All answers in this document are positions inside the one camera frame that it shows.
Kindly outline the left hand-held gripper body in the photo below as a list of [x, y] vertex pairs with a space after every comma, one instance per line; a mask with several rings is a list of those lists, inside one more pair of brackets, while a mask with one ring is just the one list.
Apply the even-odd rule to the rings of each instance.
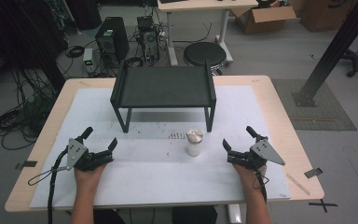
[[82, 172], [93, 171], [97, 167], [113, 160], [113, 150], [114, 146], [109, 146], [105, 151], [89, 152], [89, 149], [81, 141], [70, 138], [67, 146], [66, 169], [76, 168]]

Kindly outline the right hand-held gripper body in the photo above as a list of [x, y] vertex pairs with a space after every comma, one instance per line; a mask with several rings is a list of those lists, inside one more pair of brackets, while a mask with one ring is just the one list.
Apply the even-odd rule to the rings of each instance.
[[254, 171], [259, 170], [268, 161], [272, 161], [282, 166], [285, 165], [283, 158], [267, 139], [262, 139], [256, 142], [245, 152], [238, 152], [232, 149], [227, 153], [227, 161]]

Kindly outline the black metal shelf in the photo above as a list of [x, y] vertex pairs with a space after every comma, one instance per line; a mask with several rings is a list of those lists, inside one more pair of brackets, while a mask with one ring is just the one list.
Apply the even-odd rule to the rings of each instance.
[[122, 63], [110, 102], [124, 133], [133, 108], [203, 108], [206, 129], [213, 129], [216, 93], [211, 65], [129, 67]]

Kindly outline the person's left hand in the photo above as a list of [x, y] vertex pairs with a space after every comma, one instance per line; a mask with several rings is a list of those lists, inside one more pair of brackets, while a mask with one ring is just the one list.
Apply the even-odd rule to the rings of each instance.
[[80, 196], [94, 196], [106, 165], [101, 165], [92, 171], [75, 169], [76, 193]]

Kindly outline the white table mat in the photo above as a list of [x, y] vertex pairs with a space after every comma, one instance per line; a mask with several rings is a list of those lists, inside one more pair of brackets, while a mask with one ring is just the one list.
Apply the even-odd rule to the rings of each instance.
[[[55, 138], [44, 167], [53, 166], [70, 138], [88, 127], [93, 132], [84, 144], [100, 152], [114, 138], [113, 161], [104, 169], [95, 203], [98, 206], [134, 207], [185, 203], [236, 203], [244, 196], [241, 183], [223, 148], [225, 138], [236, 151], [254, 144], [251, 126], [268, 135], [255, 92], [250, 86], [218, 86], [213, 129], [207, 132], [198, 108], [135, 109], [124, 133], [110, 104], [111, 89], [80, 89]], [[186, 133], [203, 131], [201, 153], [186, 152]]]

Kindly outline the black tape strip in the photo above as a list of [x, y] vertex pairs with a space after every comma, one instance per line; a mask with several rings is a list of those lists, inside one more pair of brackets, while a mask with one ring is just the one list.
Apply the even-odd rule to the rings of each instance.
[[23, 161], [23, 162], [20, 162], [18, 163], [15, 168], [17, 170], [22, 170], [24, 167], [36, 167], [37, 165], [37, 162], [36, 161]]
[[314, 176], [320, 175], [323, 173], [321, 168], [314, 168], [304, 173], [306, 178], [312, 178]]

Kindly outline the grey floor mat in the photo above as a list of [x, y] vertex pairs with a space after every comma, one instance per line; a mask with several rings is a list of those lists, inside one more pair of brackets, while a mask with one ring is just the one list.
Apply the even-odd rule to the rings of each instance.
[[283, 107], [296, 130], [356, 131], [356, 127], [326, 83], [318, 90], [312, 105], [295, 103], [294, 94], [305, 84], [305, 79], [273, 79]]

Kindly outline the small white power unit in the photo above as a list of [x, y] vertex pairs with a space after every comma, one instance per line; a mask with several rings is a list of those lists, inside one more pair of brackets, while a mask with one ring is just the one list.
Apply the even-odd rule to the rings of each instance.
[[92, 73], [94, 71], [94, 57], [93, 57], [93, 49], [85, 48], [83, 53], [83, 64], [88, 73]]

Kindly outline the black tape cross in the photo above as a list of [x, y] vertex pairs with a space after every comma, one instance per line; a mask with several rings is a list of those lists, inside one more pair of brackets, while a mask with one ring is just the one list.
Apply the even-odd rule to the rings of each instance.
[[326, 203], [324, 199], [320, 199], [318, 203], [309, 203], [310, 206], [321, 206], [325, 213], [328, 213], [328, 207], [338, 207], [335, 203]]

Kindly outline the black round stool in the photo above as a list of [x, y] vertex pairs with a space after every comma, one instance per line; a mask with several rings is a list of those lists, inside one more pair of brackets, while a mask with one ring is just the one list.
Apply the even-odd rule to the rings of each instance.
[[205, 61], [211, 66], [222, 65], [226, 58], [226, 52], [219, 45], [210, 42], [192, 43], [184, 51], [184, 61], [196, 66], [203, 65]]

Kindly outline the black computer tower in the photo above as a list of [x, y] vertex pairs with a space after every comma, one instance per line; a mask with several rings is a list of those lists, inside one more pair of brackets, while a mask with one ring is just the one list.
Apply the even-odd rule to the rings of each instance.
[[105, 64], [114, 66], [126, 60], [130, 47], [121, 17], [107, 17], [95, 39]]

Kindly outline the open computer case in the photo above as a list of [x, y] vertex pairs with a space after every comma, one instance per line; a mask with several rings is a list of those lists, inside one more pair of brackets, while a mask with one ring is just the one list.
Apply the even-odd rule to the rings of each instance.
[[158, 27], [154, 24], [151, 16], [138, 17], [137, 27], [145, 61], [149, 64], [156, 63], [159, 60]]

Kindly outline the open cardboard box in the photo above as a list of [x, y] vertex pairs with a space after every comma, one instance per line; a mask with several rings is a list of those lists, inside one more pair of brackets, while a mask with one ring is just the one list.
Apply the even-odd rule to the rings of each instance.
[[283, 0], [273, 0], [262, 7], [234, 8], [231, 12], [246, 35], [280, 31], [286, 21], [296, 18], [293, 7]]

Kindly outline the closed cardboard box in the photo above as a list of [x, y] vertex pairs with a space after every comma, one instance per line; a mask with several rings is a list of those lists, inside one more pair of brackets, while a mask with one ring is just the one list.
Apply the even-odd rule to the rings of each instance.
[[300, 22], [310, 32], [338, 30], [358, 0], [308, 0]]

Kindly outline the black metal post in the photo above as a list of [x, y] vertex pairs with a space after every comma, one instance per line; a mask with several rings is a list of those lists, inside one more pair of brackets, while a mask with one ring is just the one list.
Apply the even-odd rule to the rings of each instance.
[[293, 92], [292, 97], [296, 106], [315, 107], [313, 100], [317, 91], [322, 87], [333, 71], [344, 52], [358, 36], [358, 2], [355, 4], [347, 19], [332, 39], [324, 55], [315, 66], [300, 91]]

